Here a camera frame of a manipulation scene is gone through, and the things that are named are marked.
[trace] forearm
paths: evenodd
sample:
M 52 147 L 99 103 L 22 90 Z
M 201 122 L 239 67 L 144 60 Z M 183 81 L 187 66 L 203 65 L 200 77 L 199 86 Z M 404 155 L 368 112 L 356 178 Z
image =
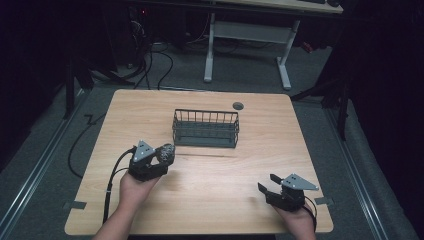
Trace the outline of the forearm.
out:
M 117 208 L 116 211 L 99 229 L 93 240 L 125 240 L 131 230 L 131 225 L 135 216 L 135 211 Z

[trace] wire basket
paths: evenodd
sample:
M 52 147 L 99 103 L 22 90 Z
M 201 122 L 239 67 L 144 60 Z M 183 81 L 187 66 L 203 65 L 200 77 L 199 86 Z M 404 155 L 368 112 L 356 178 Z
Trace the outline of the wire basket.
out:
M 175 145 L 235 148 L 239 133 L 237 112 L 175 109 Z

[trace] hand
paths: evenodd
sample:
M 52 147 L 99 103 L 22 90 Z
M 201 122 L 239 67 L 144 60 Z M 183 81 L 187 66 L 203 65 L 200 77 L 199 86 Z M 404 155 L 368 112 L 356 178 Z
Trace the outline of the hand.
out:
M 159 179 L 141 182 L 126 172 L 121 178 L 118 208 L 136 212 Z
M 273 206 L 277 213 L 286 223 L 286 226 L 296 240 L 315 240 L 314 223 L 311 216 L 305 209 L 301 208 L 295 212 L 284 211 Z M 305 203 L 305 207 L 311 210 L 311 207 Z

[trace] round hole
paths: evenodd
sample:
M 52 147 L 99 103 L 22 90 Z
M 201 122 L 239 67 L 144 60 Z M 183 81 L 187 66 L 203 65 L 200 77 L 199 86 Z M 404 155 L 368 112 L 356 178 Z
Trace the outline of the round hole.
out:
M 235 110 L 242 110 L 244 108 L 244 105 L 241 102 L 235 102 L 235 103 L 233 103 L 233 108 Z

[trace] desk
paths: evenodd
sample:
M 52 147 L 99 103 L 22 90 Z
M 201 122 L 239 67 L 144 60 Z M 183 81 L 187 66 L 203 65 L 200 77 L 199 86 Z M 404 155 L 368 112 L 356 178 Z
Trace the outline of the desk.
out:
M 105 189 L 117 158 L 140 139 L 153 147 L 172 143 L 176 108 L 235 111 L 241 102 L 236 148 L 177 146 L 173 165 L 140 209 L 132 234 L 275 234 L 286 232 L 275 210 L 259 192 L 280 186 L 274 173 L 296 173 L 319 185 L 290 98 L 282 94 L 118 90 L 111 102 L 76 201 L 65 226 L 70 235 L 93 235 L 102 224 Z M 128 166 L 123 159 L 121 167 Z M 118 203 L 114 179 L 110 212 Z M 311 198 L 321 190 L 305 191 Z M 318 205 L 317 232 L 333 223 L 326 205 Z
M 284 8 L 296 11 L 312 11 L 320 13 L 341 14 L 343 8 L 331 7 L 326 4 L 310 3 L 298 0 L 216 0 L 213 2 L 247 4 L 259 7 Z M 299 27 L 300 21 L 295 20 L 291 28 L 270 27 L 255 24 L 232 23 L 225 21 L 215 21 L 215 14 L 212 13 L 209 30 L 209 47 L 205 65 L 205 82 L 212 81 L 213 72 L 213 42 L 214 38 L 233 38 L 249 41 L 262 41 L 271 43 L 285 44 L 281 57 L 277 58 L 277 66 L 280 71 L 281 81 L 285 90 L 291 89 L 289 76 L 286 69 L 286 60 L 293 45 L 294 38 Z

